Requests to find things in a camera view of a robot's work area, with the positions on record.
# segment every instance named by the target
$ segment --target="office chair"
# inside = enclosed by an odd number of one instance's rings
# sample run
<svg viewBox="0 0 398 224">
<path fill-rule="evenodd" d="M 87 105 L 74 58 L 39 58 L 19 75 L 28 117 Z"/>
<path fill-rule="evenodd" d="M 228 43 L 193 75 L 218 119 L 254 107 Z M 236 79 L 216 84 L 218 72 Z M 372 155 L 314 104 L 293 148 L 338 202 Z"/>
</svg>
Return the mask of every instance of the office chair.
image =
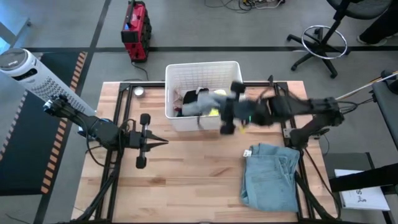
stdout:
<svg viewBox="0 0 398 224">
<path fill-rule="evenodd" d="M 355 19 L 374 19 L 380 16 L 390 5 L 392 0 L 327 0 L 328 3 L 336 9 L 336 14 L 333 17 L 335 23 L 332 27 L 328 26 L 310 26 L 309 28 L 305 29 L 301 37 L 297 37 L 295 35 L 289 34 L 287 36 L 287 40 L 291 41 L 294 40 L 300 44 L 302 44 L 305 49 L 309 52 L 300 60 L 298 60 L 292 66 L 291 70 L 295 71 L 297 66 L 301 63 L 304 63 L 308 59 L 312 57 L 318 57 L 323 60 L 323 63 L 328 67 L 329 71 L 331 72 L 330 78 L 336 78 L 337 71 L 333 64 L 331 63 L 331 59 L 340 58 L 343 55 L 348 55 L 350 50 L 348 49 L 347 41 L 344 38 L 343 34 L 337 31 L 337 27 L 340 25 L 341 20 L 345 17 L 351 17 Z M 308 34 L 307 31 L 310 29 L 314 29 L 314 34 Z M 323 30 L 328 29 L 328 32 L 325 36 L 323 36 Z M 345 46 L 341 47 L 332 47 L 328 45 L 328 41 L 333 33 L 337 33 L 341 39 L 343 39 Z M 310 42 L 304 39 L 304 36 L 307 36 L 313 40 Z M 327 52 L 339 52 L 340 54 L 336 57 L 328 57 Z"/>
</svg>

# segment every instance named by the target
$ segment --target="laundry basket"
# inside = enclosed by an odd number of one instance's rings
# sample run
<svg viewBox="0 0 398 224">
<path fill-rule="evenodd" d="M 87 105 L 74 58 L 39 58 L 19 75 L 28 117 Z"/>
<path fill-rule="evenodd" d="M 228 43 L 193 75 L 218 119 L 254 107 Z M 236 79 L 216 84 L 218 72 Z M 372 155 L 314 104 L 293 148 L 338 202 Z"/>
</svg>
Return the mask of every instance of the laundry basket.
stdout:
<svg viewBox="0 0 398 224">
<path fill-rule="evenodd" d="M 201 116 L 200 126 L 196 116 L 176 117 L 174 111 L 174 90 L 184 96 L 198 87 L 209 91 L 231 92 L 232 81 L 242 81 L 238 62 L 204 62 L 169 65 L 166 68 L 165 115 L 176 131 L 216 130 L 220 128 L 220 116 Z"/>
</svg>

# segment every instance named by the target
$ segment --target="paper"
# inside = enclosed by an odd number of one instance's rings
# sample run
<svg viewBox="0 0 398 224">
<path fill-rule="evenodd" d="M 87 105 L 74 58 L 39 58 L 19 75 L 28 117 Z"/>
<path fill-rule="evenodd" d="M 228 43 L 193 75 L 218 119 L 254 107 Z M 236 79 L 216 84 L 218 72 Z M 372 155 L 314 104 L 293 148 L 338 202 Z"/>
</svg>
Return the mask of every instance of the paper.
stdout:
<svg viewBox="0 0 398 224">
<path fill-rule="evenodd" d="M 250 157 L 251 156 L 251 150 L 245 150 L 243 153 L 243 157 Z"/>
<path fill-rule="evenodd" d="M 363 171 L 335 169 L 335 175 L 337 177 L 350 175 L 350 174 L 357 174 L 359 172 Z M 386 198 L 380 187 L 369 187 L 358 190 L 347 190 L 344 192 L 340 192 L 340 197 L 341 197 L 341 202 L 343 203 L 343 208 L 383 210 L 383 211 L 390 210 Z"/>
</svg>

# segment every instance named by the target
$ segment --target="red power station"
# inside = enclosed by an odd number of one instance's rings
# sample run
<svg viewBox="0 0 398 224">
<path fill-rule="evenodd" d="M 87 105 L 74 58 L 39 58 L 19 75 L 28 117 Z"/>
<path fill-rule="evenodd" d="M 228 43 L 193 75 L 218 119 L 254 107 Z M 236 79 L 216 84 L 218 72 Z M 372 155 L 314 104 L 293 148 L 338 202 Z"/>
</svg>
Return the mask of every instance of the red power station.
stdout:
<svg viewBox="0 0 398 224">
<path fill-rule="evenodd" d="M 151 32 L 152 27 L 150 26 L 145 3 L 142 1 L 129 1 L 121 36 L 122 42 L 131 58 L 131 63 L 146 62 Z"/>
</svg>

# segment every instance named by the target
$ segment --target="denim pants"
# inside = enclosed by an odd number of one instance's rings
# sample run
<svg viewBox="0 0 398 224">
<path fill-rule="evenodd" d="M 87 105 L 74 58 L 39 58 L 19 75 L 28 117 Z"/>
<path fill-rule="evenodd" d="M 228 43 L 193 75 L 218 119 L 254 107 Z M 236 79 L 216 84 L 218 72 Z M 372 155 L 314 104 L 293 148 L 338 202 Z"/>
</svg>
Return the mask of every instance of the denim pants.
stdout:
<svg viewBox="0 0 398 224">
<path fill-rule="evenodd" d="M 297 150 L 259 144 L 249 149 L 243 172 L 241 201 L 268 212 L 297 212 L 294 172 L 300 158 Z"/>
</svg>

